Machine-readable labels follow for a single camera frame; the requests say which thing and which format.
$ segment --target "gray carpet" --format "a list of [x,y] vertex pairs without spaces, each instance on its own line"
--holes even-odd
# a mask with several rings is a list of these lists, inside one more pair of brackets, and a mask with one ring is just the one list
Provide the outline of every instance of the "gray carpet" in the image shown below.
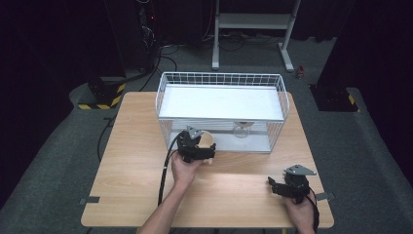
[[[315,158],[324,189],[333,192],[330,201],[335,224],[319,233],[413,233],[413,191],[380,138],[362,96],[349,89],[360,112],[320,112],[309,89],[316,84],[334,45],[334,40],[317,43],[291,40],[288,51],[294,66],[303,65],[305,76],[299,80],[285,72],[275,42],[256,39],[235,52],[221,50],[219,72],[281,74],[292,93],[308,142]],[[240,43],[223,41],[225,50]],[[163,53],[177,64],[178,71],[211,72],[211,47],[166,47]],[[162,58],[161,71],[174,70],[174,64]],[[156,91],[159,74],[143,91]],[[138,91],[146,78],[127,84],[125,92]],[[70,99],[76,105],[86,85],[75,89]],[[69,116],[50,135],[24,174],[14,193],[0,212],[0,233],[86,233],[79,205],[92,188],[98,169],[96,156],[100,133],[106,117],[116,109],[80,110]],[[104,151],[110,129],[102,138]],[[212,229],[173,229],[173,233],[216,233]],[[94,228],[90,233],[134,233],[135,228]],[[281,233],[277,229],[219,229],[219,233]]]

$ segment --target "person's right hand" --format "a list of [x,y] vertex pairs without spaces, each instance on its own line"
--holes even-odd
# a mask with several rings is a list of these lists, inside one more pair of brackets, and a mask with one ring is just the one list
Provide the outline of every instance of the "person's right hand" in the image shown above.
[[[310,192],[308,197],[316,202],[316,198],[313,192]],[[282,197],[286,204],[288,210],[289,218],[292,221],[292,224],[297,228],[299,234],[314,234],[313,229],[314,223],[314,210],[313,205],[307,198],[303,199],[303,202],[300,204],[295,203],[295,199]]]

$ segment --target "cable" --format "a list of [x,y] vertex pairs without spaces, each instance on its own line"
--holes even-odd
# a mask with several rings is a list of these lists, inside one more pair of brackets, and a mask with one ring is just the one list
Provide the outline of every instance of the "cable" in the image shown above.
[[143,86],[140,88],[139,92],[141,92],[143,89],[145,89],[146,85],[149,83],[149,80],[152,78],[152,76],[155,74],[155,72],[158,69],[159,63],[161,62],[161,58],[158,58],[158,62],[156,63],[156,66],[154,67],[154,69],[152,70],[151,75],[149,76],[149,78],[146,80],[145,84],[143,84]]
[[88,229],[88,231],[86,232],[86,234],[89,234],[89,233],[91,233],[91,231],[92,231],[92,227],[90,227],[89,229]]
[[171,228],[170,231],[169,231],[169,234],[174,233],[176,230],[177,230],[177,228]]
[[134,81],[134,80],[138,80],[140,78],[143,78],[143,77],[147,76],[149,74],[149,72],[151,72],[151,71],[152,71],[152,69],[149,68],[144,73],[132,76],[128,79],[124,79],[124,80],[121,80],[121,81],[106,81],[106,82],[104,82],[104,84],[105,85],[123,85],[123,84],[126,84],[126,83],[130,82],[130,81]]
[[213,3],[212,3],[212,1],[213,1],[213,0],[210,0],[209,22],[208,22],[208,24],[207,24],[206,33],[205,33],[204,36],[203,36],[203,41],[205,41],[205,38],[206,38],[206,36],[207,36],[207,33],[209,32],[209,28],[210,28],[210,25],[211,25],[211,22],[212,22],[212,15],[213,15]]
[[159,187],[158,206],[161,205],[162,200],[164,198],[165,179],[167,177],[167,169],[168,169],[170,155],[172,155],[170,152],[172,151],[173,145],[175,144],[175,142],[178,140],[179,137],[180,137],[180,134],[176,135],[176,137],[173,139],[168,149],[167,158],[165,159],[165,163],[164,163],[164,169],[162,170],[161,185]]
[[169,58],[169,57],[164,57],[164,56],[161,56],[161,58],[162,59],[169,59],[171,62],[173,62],[173,64],[175,65],[175,71],[177,71],[178,65],[176,64],[175,60],[173,60],[172,58]]
[[313,191],[312,188],[310,190],[313,192],[313,195],[315,197],[315,203],[309,198],[308,195],[306,195],[306,198],[310,201],[310,203],[313,205],[313,212],[314,212],[314,223],[313,223],[313,229],[314,232],[317,233],[317,229],[319,228],[319,208],[317,208],[317,198],[316,198],[316,193]]
[[176,47],[176,50],[174,50],[174,51],[172,51],[172,52],[169,52],[169,53],[166,53],[166,54],[162,54],[162,56],[172,55],[173,53],[175,53],[175,52],[179,51],[179,47],[180,47],[180,45],[178,45],[178,44],[167,45],[167,46],[163,46],[163,47],[161,47],[161,49],[164,49],[164,48],[169,48],[169,47]]
[[102,161],[101,155],[100,155],[100,143],[102,141],[103,135],[106,132],[107,128],[109,127],[113,127],[112,121],[116,118],[118,114],[115,114],[115,116],[113,116],[112,118],[103,118],[104,120],[107,120],[107,124],[104,127],[102,133],[100,134],[99,140],[97,141],[97,159],[99,160],[99,162]]
[[156,69],[156,73],[158,73],[159,76],[162,76],[162,71],[160,69]]
[[245,45],[245,39],[242,37],[242,35],[230,36],[230,37],[227,37],[227,38],[224,38],[224,39],[226,39],[227,42],[232,43],[232,44],[241,43],[241,45],[238,48],[233,49],[233,50],[225,49],[224,47],[219,45],[219,48],[222,49],[223,51],[226,51],[226,52],[235,52],[235,51],[241,49]]
[[261,37],[262,39],[264,39],[263,41],[260,41],[260,42],[257,42],[257,41],[253,41],[253,40],[251,40],[251,39],[257,39],[258,37],[256,37],[256,38],[253,38],[253,37],[248,37],[246,40],[245,40],[245,43],[247,44],[247,45],[269,45],[269,44],[273,44],[273,43],[278,43],[278,42],[280,42],[280,40],[281,40],[281,37],[268,37],[268,38],[263,38],[263,37]]
[[152,29],[147,26],[142,26],[142,32],[143,32],[143,43],[145,43],[146,52],[149,54],[150,48],[153,46],[154,41],[155,41],[155,34],[152,31]]

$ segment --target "dark background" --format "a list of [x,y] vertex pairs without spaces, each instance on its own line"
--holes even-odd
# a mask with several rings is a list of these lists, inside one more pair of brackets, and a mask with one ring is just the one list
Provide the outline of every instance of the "dark background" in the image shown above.
[[[222,1],[222,12],[288,12],[291,7],[291,1],[286,0],[254,1],[252,7],[250,1],[237,1],[236,5],[232,2]],[[104,3],[1,2],[1,206],[49,134],[73,109],[70,91],[90,82],[80,68],[82,64],[88,64],[97,77],[127,76],[130,67],[125,67],[121,49],[115,43]],[[156,17],[164,37],[194,45],[202,42],[210,1],[158,0],[153,4],[159,6]],[[338,37],[318,85],[360,89],[381,137],[410,182],[411,10],[407,0],[304,0],[292,33],[297,40]],[[86,16],[87,23],[72,23],[72,17],[79,16]],[[124,31],[128,34],[131,30],[126,27]],[[87,59],[79,61],[73,54],[77,46],[86,48],[81,52]]]

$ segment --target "black cable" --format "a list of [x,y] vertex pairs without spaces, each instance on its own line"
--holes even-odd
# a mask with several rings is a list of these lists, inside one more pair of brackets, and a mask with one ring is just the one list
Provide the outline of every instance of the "black cable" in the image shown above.
[[156,73],[158,73],[159,76],[162,76],[162,71],[160,69],[156,69]]
[[279,43],[281,41],[281,38],[276,39],[277,37],[268,37],[263,41],[254,41],[254,40],[248,40],[249,38],[247,38],[245,40],[245,43],[247,45],[269,45],[269,44],[273,44],[273,43]]
[[176,230],[177,230],[177,228],[171,228],[170,231],[169,231],[169,234],[174,233]]
[[126,83],[130,82],[130,81],[135,81],[135,80],[141,79],[141,78],[147,76],[151,71],[153,71],[153,69],[149,68],[144,73],[132,76],[128,79],[124,79],[124,80],[121,80],[121,81],[105,81],[104,84],[105,85],[123,85],[123,84],[126,84]]
[[290,183],[292,184],[292,186],[294,186],[295,188],[298,189],[298,191],[300,191],[301,195],[303,195],[305,198],[307,198],[307,200],[309,200],[309,202],[311,203],[311,205],[313,206],[313,229],[314,232],[317,233],[317,229],[319,229],[319,208],[317,207],[317,197],[316,197],[316,193],[314,192],[314,190],[309,186],[310,191],[313,193],[315,201],[313,202],[313,200],[311,200],[311,198],[307,195],[304,194],[304,192],[298,188],[297,185],[295,185],[292,181],[290,181]]
[[161,58],[162,59],[169,59],[171,62],[173,62],[173,64],[175,65],[175,71],[177,71],[178,65],[176,64],[175,60],[173,60],[172,58],[169,58],[169,57],[164,57],[164,56],[161,56]]
[[223,39],[229,43],[242,43],[245,41],[243,35],[241,33],[233,34],[229,36],[224,36]]
[[164,46],[162,48],[164,49],[164,48],[167,48],[167,47],[176,47],[176,50],[174,50],[172,52],[169,52],[169,53],[162,54],[162,56],[172,55],[173,53],[176,53],[177,51],[179,51],[179,45],[178,44],[173,44],[173,45],[170,45],[170,46]]
[[90,227],[89,229],[88,229],[88,231],[86,232],[86,234],[89,234],[89,233],[91,233],[91,231],[92,231],[92,227]]
[[172,151],[173,145],[175,144],[175,142],[178,140],[179,137],[180,137],[180,134],[176,135],[176,137],[173,139],[168,149],[167,158],[165,159],[165,163],[164,163],[164,169],[162,170],[161,185],[159,187],[158,206],[161,205],[162,200],[164,198],[165,179],[167,177],[168,164],[169,164],[169,159],[171,155],[170,152]]
[[97,159],[99,160],[99,162],[102,161],[102,158],[101,158],[101,155],[100,155],[100,143],[102,141],[103,135],[106,132],[107,128],[113,127],[113,125],[111,125],[111,124],[112,124],[113,120],[116,118],[117,115],[118,114],[116,114],[112,118],[103,118],[104,120],[107,120],[107,124],[104,127],[102,133],[100,134],[99,140],[97,141],[97,151],[96,152],[97,152]]
[[150,76],[148,77],[148,79],[146,80],[145,84],[143,84],[142,88],[140,88],[140,90],[139,90],[140,92],[141,92],[143,89],[145,89],[146,85],[149,83],[149,80],[152,78],[152,76],[153,76],[153,75],[155,74],[155,72],[157,71],[160,62],[161,62],[161,58],[158,58],[158,62],[156,63],[155,68],[153,69],[151,75],[150,75]]
[[208,21],[208,24],[207,24],[206,33],[204,33],[204,36],[203,36],[203,41],[205,40],[205,38],[206,38],[206,36],[207,36],[207,34],[208,34],[208,32],[209,32],[210,25],[212,24],[213,15],[214,15],[214,13],[213,13],[213,0],[211,0],[211,1],[210,1],[209,21]]
[[317,207],[316,193],[313,191],[312,188],[310,188],[310,190],[313,192],[313,195],[314,195],[314,198],[315,198],[316,202],[314,203],[313,200],[311,200],[308,195],[305,195],[305,196],[310,201],[310,203],[313,205],[313,212],[314,212],[313,229],[314,229],[314,232],[317,233],[317,229],[319,229],[319,208]]
[[241,45],[240,45],[238,48],[232,49],[232,50],[226,49],[226,48],[222,47],[222,46],[221,46],[221,43],[220,43],[219,48],[220,48],[221,50],[225,51],[225,52],[235,52],[235,51],[238,51],[238,50],[240,50],[240,49],[245,45],[245,39],[244,39],[242,36],[237,36],[237,37],[236,37],[236,36],[231,36],[231,37],[225,38],[225,39],[226,39],[227,42],[232,43],[232,44],[234,44],[234,43],[241,43]]

